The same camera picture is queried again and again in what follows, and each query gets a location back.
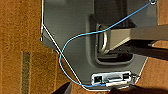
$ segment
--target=cable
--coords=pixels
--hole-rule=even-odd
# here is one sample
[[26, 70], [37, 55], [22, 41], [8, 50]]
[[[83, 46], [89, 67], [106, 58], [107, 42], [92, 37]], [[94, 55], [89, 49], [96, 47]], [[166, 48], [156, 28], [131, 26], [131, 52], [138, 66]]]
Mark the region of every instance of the cable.
[[[104, 30], [96, 31], [96, 32], [90, 32], [90, 33], [83, 33], [83, 34], [79, 34], [79, 35], [76, 35], [76, 36], [70, 38], [70, 39], [65, 43], [65, 45], [63, 46], [63, 48], [62, 48], [62, 50], [61, 50], [61, 52], [60, 52], [60, 57], [59, 57], [59, 65], [60, 65], [62, 71], [64, 72], [64, 74], [65, 74], [72, 82], [74, 82], [74, 83], [76, 83], [76, 84], [78, 84], [78, 85], [80, 85], [80, 86], [84, 86], [84, 87], [106, 86], [106, 84], [83, 85], [83, 84], [80, 84], [80, 83], [74, 81], [74, 80], [65, 72], [65, 70], [64, 70], [64, 68], [63, 68], [63, 66], [62, 66], [62, 64], [61, 64], [61, 57], [62, 57], [62, 55], [63, 55], [63, 52], [64, 52], [66, 46], [68, 45], [68, 43], [69, 43], [70, 41], [72, 41], [72, 40], [74, 40], [74, 39], [76, 39], [76, 38], [78, 38], [78, 37], [102, 33], [102, 32], [105, 32], [105, 31], [107, 31], [107, 30], [113, 28], [114, 26], [118, 25], [119, 23], [121, 23], [121, 22], [123, 22], [124, 20], [128, 19], [129, 17], [131, 17], [132, 15], [134, 15], [134, 14], [138, 13], [139, 11], [141, 11], [142, 9], [146, 8], [146, 7], [147, 7], [148, 5], [150, 5], [152, 2], [153, 2], [153, 0], [150, 1], [149, 3], [147, 3], [146, 5], [144, 5], [143, 7], [141, 7], [140, 9], [136, 10], [135, 12], [131, 13], [130, 15], [126, 16], [126, 17], [123, 18], [122, 20], [118, 21], [117, 23], [111, 25], [110, 27], [108, 27], [108, 28], [106, 28], [106, 29], [104, 29]], [[49, 32], [47, 32], [47, 34], [48, 34], [49, 37], [52, 39], [52, 41], [53, 41], [53, 43], [55, 44], [55, 46], [57, 46], [57, 44], [56, 44], [54, 38], [51, 36], [51, 34], [50, 34]]]

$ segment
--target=floor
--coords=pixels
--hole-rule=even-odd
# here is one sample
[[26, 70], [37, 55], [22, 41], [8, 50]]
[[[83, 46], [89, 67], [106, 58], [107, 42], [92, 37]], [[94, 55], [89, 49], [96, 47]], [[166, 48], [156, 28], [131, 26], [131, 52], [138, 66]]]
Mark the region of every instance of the floor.
[[[168, 24], [168, 0], [158, 1], [159, 25]], [[69, 81], [58, 66], [58, 55], [40, 41], [41, 3], [0, 0], [0, 94], [50, 94]], [[168, 42], [155, 46], [168, 48]], [[168, 89], [167, 68], [168, 61], [148, 58], [137, 85]], [[73, 84], [72, 94], [106, 92], [89, 92]]]

